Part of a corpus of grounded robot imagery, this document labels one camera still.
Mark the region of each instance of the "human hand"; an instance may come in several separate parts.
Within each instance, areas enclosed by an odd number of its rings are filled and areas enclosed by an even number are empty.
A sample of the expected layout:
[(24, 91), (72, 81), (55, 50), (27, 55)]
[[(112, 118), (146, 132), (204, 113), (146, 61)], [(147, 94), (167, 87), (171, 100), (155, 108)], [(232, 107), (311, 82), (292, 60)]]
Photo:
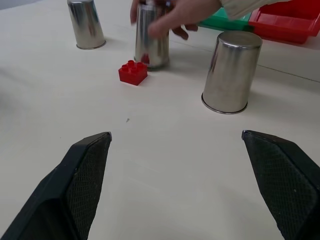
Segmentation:
[[(137, 21), (137, 8), (140, 0), (133, 0), (130, 20), (131, 24)], [(198, 30), (197, 23), (208, 18), (213, 13), (221, 8), (219, 0), (171, 0), (171, 4), (174, 8), (166, 15), (159, 18), (157, 21), (150, 24), (148, 28), (148, 34), (152, 38), (161, 38), (168, 34), (168, 31), (172, 31), (187, 40), (189, 35), (182, 29), (196, 32)]]

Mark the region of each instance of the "green plastic tray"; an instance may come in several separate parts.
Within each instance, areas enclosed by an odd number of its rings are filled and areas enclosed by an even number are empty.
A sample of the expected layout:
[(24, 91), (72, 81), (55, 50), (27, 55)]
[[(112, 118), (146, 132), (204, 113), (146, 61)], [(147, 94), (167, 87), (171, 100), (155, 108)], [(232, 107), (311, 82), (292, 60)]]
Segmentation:
[(248, 24), (250, 16), (251, 13), (245, 15), (240, 19), (230, 21), (227, 17), (225, 9), (222, 7), (214, 15), (202, 21), (200, 23), (200, 26), (208, 29), (239, 30), (251, 32), (253, 30), (253, 27), (249, 26)]

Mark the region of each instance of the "table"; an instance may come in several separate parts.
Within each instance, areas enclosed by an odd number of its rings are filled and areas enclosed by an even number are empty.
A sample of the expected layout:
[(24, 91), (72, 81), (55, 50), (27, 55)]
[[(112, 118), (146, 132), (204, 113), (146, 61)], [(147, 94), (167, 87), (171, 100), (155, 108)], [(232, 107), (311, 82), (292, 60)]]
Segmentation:
[(222, 115), (201, 102), (219, 31), (170, 36), (170, 67), (135, 87), (118, 76), (134, 51), (130, 0), (96, 7), (96, 50), (75, 47), (64, 0), (0, 11), (0, 235), (73, 143), (110, 131), (90, 240), (281, 240), (241, 133), (288, 139), (320, 164), (319, 50), (265, 41), (248, 108)]

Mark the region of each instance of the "stainless steel cup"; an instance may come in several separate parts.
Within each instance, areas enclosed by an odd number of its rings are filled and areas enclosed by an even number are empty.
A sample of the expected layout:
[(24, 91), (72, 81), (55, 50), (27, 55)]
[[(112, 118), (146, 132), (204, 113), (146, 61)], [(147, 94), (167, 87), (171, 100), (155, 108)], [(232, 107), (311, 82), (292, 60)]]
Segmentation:
[(138, 5), (134, 59), (146, 64), (149, 68), (161, 67), (169, 62), (169, 33), (160, 39), (151, 38), (148, 35), (149, 25), (166, 12), (165, 4), (155, 4), (154, 1)]
[(94, 0), (67, 0), (75, 34), (80, 49), (96, 49), (106, 44)]
[(245, 31), (226, 31), (217, 37), (202, 102), (222, 114), (246, 109), (262, 39)]

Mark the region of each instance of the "finger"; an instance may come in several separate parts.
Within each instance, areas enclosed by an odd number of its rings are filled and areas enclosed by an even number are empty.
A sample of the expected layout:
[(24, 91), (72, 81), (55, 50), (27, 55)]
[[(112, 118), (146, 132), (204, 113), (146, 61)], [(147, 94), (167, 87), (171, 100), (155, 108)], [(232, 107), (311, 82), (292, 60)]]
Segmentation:
[(198, 31), (198, 26), (195, 24), (186, 24), (185, 29), (187, 29), (188, 31), (196, 32)]
[(170, 29), (178, 28), (182, 24), (182, 15), (175, 7), (171, 12), (151, 23), (148, 28), (148, 34), (153, 38), (161, 38), (167, 35)]
[(184, 39), (184, 40), (188, 40), (188, 38), (189, 38), (188, 33), (187, 33), (185, 30), (183, 30), (181, 27), (177, 27), (177, 28), (175, 28), (175, 29), (172, 29), (172, 32), (173, 32), (175, 35), (180, 36), (180, 37), (181, 37), (182, 39)]
[(139, 0), (133, 0), (130, 10), (130, 21), (131, 24), (136, 23), (137, 21), (137, 8), (138, 8)]

